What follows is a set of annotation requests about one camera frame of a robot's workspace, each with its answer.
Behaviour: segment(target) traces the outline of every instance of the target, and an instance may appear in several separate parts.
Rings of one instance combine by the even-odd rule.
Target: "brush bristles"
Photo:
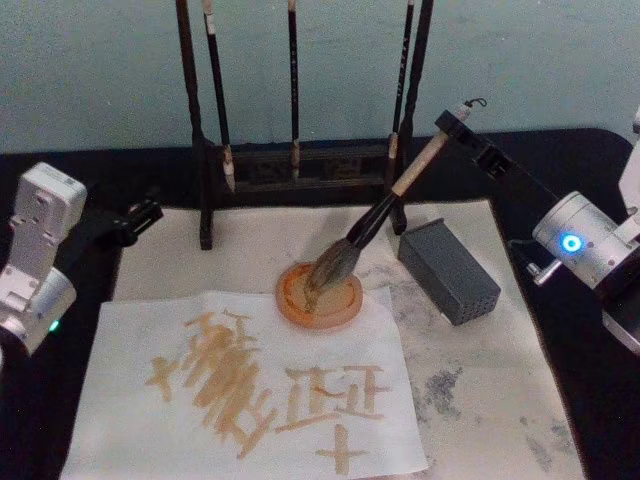
[[[343,238],[320,255],[311,268],[304,286],[308,305],[315,305],[320,294],[341,284],[353,273],[360,251],[349,240]]]

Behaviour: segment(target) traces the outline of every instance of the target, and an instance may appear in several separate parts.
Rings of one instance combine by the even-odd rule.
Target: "hanging brush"
[[[398,151],[398,131],[400,130],[400,114],[402,113],[402,98],[404,95],[404,79],[407,73],[407,59],[409,58],[409,41],[411,40],[411,23],[413,21],[414,0],[407,2],[407,15],[404,22],[404,37],[402,39],[402,53],[400,55],[400,74],[396,90],[396,108],[393,112],[393,128],[389,137],[389,162],[385,177],[385,187],[391,187],[396,170],[396,154]]]
[[[293,180],[300,174],[300,120],[298,115],[298,34],[296,0],[289,1],[289,66],[291,68],[291,167]]]
[[[458,120],[464,122],[469,117],[475,101],[478,100],[464,102],[456,110]],[[318,258],[304,286],[308,311],[314,310],[318,297],[324,291],[340,285],[353,273],[360,252],[376,236],[393,205],[438,155],[448,139],[446,133],[438,132],[391,187],[391,191],[351,227],[345,238],[335,242]]]
[[[224,91],[222,90],[222,73],[220,72],[220,55],[218,54],[218,40],[216,39],[216,27],[213,23],[213,1],[202,0],[204,11],[204,24],[207,28],[207,43],[209,44],[209,57],[211,58],[211,70],[213,72],[213,85],[216,90],[216,104],[218,106],[218,120],[220,123],[220,137],[224,148],[222,168],[227,179],[227,185],[232,192],[236,191],[236,181],[233,169],[233,155],[229,141],[229,125],[227,124],[227,109],[224,103]]]

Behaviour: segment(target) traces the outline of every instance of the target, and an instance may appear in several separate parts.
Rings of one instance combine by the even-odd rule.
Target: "black table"
[[[598,129],[487,134],[514,160],[563,196],[579,190],[615,221],[624,217],[617,182],[631,152],[623,138]],[[416,139],[419,149],[428,139]],[[384,144],[382,140],[351,142]],[[46,161],[90,187],[85,212],[124,212],[152,185],[163,206],[197,208],[197,166],[186,148],[4,155],[0,157],[0,221],[7,225],[18,177]],[[331,191],[253,192],[223,196],[223,207],[370,203],[379,185]],[[411,189],[408,201],[492,199],[503,238],[527,239],[544,212],[523,211],[497,185],[448,147]],[[0,227],[0,264],[10,245]],[[541,249],[529,252],[545,260]],[[0,390],[0,478],[57,478],[71,441],[100,303],[111,298],[117,248],[89,248],[68,273],[78,299],[61,327],[28,363],[5,372]],[[590,478],[640,478],[640,359],[602,326],[587,287],[561,269],[537,288],[510,252],[516,278],[553,367],[586,473]]]

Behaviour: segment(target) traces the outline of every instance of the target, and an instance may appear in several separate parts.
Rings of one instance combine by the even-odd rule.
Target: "blue wall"
[[[218,141],[202,8],[189,5],[204,130]],[[288,140],[287,1],[214,8],[232,142]],[[298,0],[301,140],[388,135],[405,8]],[[484,96],[478,130],[598,126],[632,139],[638,39],[638,2],[436,0],[415,133]],[[189,143],[173,1],[4,0],[0,41],[0,151]]]

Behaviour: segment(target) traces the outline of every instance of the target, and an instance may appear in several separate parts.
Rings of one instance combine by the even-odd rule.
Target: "gray box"
[[[442,218],[400,237],[398,259],[453,325],[491,312],[500,287]]]

